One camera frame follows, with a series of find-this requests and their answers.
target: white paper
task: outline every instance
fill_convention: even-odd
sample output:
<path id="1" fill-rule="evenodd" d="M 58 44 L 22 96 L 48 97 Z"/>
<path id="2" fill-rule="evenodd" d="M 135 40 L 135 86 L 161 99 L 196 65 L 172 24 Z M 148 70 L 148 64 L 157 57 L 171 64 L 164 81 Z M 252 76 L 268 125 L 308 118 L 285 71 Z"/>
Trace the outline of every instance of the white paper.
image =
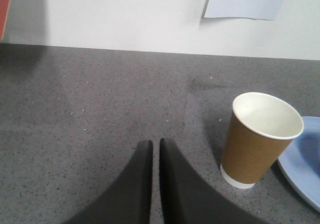
<path id="1" fill-rule="evenodd" d="M 209 0 L 205 18 L 274 20 L 284 0 Z"/>

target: blue plate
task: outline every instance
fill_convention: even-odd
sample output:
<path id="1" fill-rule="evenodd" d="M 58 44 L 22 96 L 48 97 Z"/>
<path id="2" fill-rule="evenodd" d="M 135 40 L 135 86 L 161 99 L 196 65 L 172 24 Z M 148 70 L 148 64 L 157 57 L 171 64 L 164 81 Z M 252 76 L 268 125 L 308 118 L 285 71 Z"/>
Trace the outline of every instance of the blue plate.
<path id="1" fill-rule="evenodd" d="M 304 130 L 279 156 L 291 186 L 320 212 L 320 117 L 304 116 Z"/>

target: speckled countertop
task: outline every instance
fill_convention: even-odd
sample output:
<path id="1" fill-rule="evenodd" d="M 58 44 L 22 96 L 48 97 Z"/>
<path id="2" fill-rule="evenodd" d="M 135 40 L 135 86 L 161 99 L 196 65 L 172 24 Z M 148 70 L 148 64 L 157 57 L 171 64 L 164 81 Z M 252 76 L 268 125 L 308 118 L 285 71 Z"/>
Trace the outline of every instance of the speckled countertop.
<path id="1" fill-rule="evenodd" d="M 277 164 L 248 190 L 218 166 L 231 102 L 247 91 L 320 116 L 320 61 L 0 44 L 0 223 L 60 224 L 154 143 L 151 224 L 163 223 L 159 141 L 217 191 L 271 224 L 318 224 Z"/>

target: brown paper cup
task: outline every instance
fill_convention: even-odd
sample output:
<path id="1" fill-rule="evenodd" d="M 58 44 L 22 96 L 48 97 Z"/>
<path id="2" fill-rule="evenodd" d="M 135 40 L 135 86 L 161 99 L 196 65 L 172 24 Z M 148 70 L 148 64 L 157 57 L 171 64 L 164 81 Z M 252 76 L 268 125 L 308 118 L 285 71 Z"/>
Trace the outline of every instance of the brown paper cup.
<path id="1" fill-rule="evenodd" d="M 304 122 L 291 105 L 265 93 L 241 94 L 232 108 L 220 171 L 229 184 L 247 189 L 302 133 Z"/>

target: white wall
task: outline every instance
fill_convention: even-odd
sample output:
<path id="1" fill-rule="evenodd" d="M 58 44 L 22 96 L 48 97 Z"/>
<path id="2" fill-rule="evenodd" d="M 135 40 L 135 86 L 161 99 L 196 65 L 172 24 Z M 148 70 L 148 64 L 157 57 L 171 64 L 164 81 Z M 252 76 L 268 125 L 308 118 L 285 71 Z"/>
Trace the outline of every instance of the white wall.
<path id="1" fill-rule="evenodd" d="M 201 19 L 206 0 L 11 0 L 3 42 L 320 60 L 320 0 L 274 21 Z"/>

